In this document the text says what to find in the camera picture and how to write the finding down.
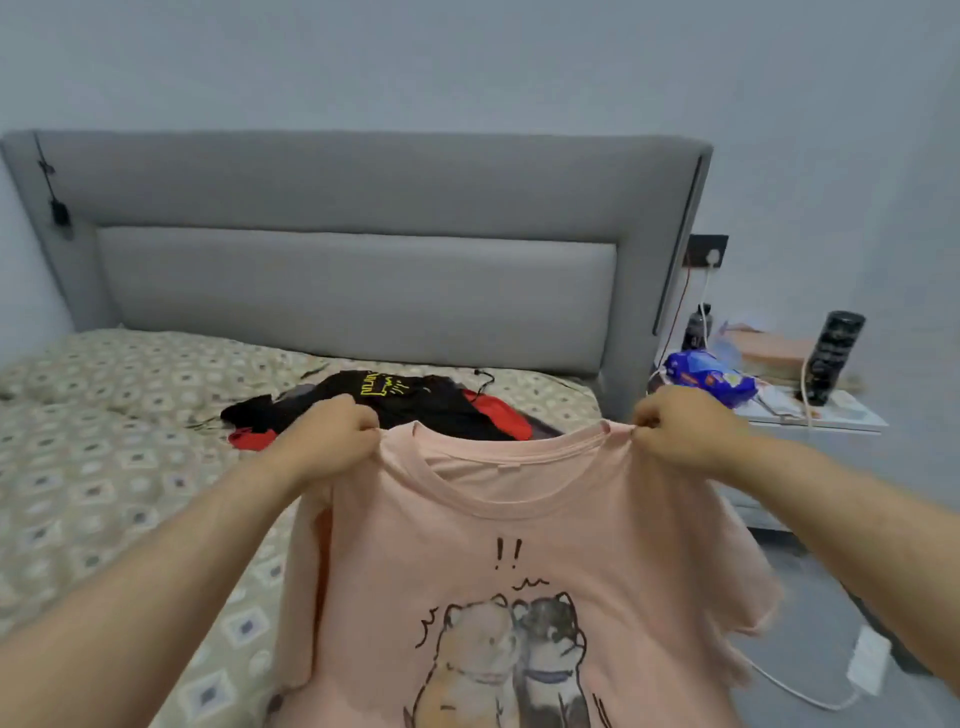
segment cartoon dog print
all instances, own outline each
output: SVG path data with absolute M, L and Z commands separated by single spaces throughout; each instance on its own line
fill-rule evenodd
M 437 655 L 407 728 L 519 728 L 515 673 L 521 643 L 507 598 L 451 604 Z
M 587 638 L 566 592 L 516 601 L 515 623 L 523 654 L 515 670 L 521 728 L 589 728 L 587 700 L 580 688 L 580 664 Z

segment bed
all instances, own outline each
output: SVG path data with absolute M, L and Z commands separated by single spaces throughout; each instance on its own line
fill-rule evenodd
M 483 368 L 559 430 L 625 418 L 710 156 L 413 133 L 23 132 L 3 152 L 78 333 L 0 371 L 0 634 L 248 456 L 226 404 L 305 375 L 476 389 Z M 294 508 L 155 726 L 262 723 Z

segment exclamation marks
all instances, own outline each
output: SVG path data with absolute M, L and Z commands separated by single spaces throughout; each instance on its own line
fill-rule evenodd
M 514 546 L 514 562 L 511 565 L 511 569 L 516 569 L 516 560 L 520 558 L 520 547 L 523 546 L 523 539 L 517 539 L 516 545 Z M 503 561 L 503 539 L 497 538 L 496 540 L 496 566 L 494 569 L 500 568 L 500 563 Z

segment bed sheet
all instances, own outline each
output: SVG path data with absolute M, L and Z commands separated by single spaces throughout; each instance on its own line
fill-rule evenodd
M 251 456 L 226 442 L 217 418 L 226 403 L 344 369 L 440 374 L 473 389 L 490 379 L 469 368 L 318 357 L 125 329 L 66 337 L 0 371 L 0 637 Z M 485 371 L 494 377 L 486 392 L 557 429 L 600 417 L 582 384 Z M 295 509 L 271 528 L 153 728 L 262 725 L 275 692 L 276 615 Z

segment red cable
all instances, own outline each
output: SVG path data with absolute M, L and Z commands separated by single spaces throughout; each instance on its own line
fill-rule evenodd
M 684 281 L 684 290 L 680 294 L 680 302 L 677 303 L 677 311 L 673 314 L 673 323 L 670 325 L 670 333 L 666 335 L 666 341 L 663 342 L 663 352 L 660 354 L 660 361 L 657 362 L 657 369 L 663 364 L 663 358 L 666 356 L 667 347 L 670 346 L 670 339 L 673 338 L 673 329 L 677 326 L 677 319 L 680 318 L 680 309 L 684 307 L 684 296 L 686 288 L 690 285 L 690 268 L 686 266 L 686 280 Z

